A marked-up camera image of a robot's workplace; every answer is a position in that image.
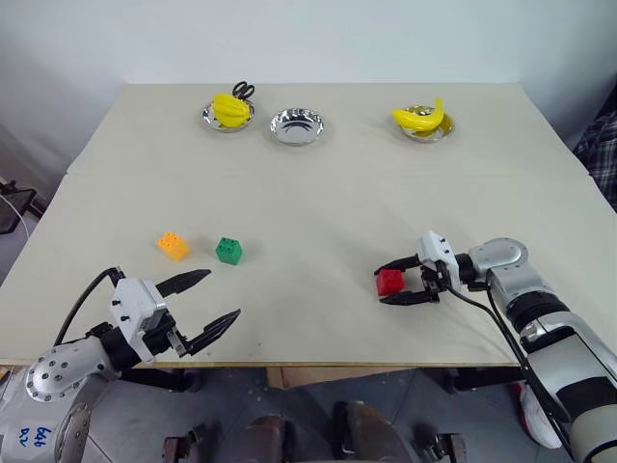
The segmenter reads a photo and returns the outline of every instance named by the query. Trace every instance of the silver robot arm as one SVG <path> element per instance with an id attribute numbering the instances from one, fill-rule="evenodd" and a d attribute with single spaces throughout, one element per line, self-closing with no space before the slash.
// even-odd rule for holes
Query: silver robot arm
<path id="1" fill-rule="evenodd" d="M 497 238 L 454 255 L 447 240 L 430 231 L 417 248 L 417 255 L 395 260 L 377 272 L 419 267 L 424 291 L 405 291 L 381 301 L 438 302 L 439 292 L 457 293 L 460 285 L 489 291 L 519 335 L 526 354 L 518 356 L 523 376 L 545 410 L 572 424 L 575 461 L 617 462 L 617 357 L 543 281 L 529 264 L 525 246 Z M 518 345 L 513 347 L 520 352 Z"/>
<path id="2" fill-rule="evenodd" d="M 80 462 L 93 407 L 110 381 L 121 378 L 140 362 L 151 363 L 168 348 L 180 357 L 199 352 L 217 340 L 240 314 L 228 313 L 187 340 L 177 330 L 164 297 L 195 285 L 209 270 L 177 275 L 159 285 L 125 278 L 119 269 L 105 272 L 80 297 L 57 345 L 23 371 L 21 386 L 3 409 L 10 417 L 8 427 L 0 429 L 3 463 Z M 116 287 L 110 309 L 118 326 L 101 323 L 85 338 L 62 343 L 79 305 L 105 276 Z"/>

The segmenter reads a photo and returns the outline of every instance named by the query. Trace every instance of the plaid cloth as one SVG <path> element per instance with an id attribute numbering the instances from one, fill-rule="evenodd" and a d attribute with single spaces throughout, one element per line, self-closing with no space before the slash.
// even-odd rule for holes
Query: plaid cloth
<path id="1" fill-rule="evenodd" d="M 617 111 L 589 125 L 574 153 L 617 211 Z"/>

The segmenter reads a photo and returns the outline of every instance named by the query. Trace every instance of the red block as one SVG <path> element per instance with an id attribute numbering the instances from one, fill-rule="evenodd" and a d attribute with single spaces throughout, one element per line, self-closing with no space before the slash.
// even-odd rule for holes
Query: red block
<path id="1" fill-rule="evenodd" d="M 385 268 L 377 274 L 377 294 L 380 296 L 396 294 L 404 287 L 403 272 L 400 270 Z"/>

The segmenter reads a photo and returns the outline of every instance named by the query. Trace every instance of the white wall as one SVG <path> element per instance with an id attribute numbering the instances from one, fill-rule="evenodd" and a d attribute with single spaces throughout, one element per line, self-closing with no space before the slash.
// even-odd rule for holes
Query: white wall
<path id="1" fill-rule="evenodd" d="M 0 0 L 0 172 L 50 195 L 124 81 L 522 81 L 573 143 L 616 70 L 615 0 Z"/>

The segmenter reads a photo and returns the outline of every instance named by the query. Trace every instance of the green block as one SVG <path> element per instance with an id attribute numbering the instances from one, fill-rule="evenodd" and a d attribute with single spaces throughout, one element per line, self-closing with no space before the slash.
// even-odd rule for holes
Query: green block
<path id="1" fill-rule="evenodd" d="M 216 255 L 221 262 L 237 265 L 242 257 L 240 242 L 231 238 L 221 238 L 216 247 Z"/>

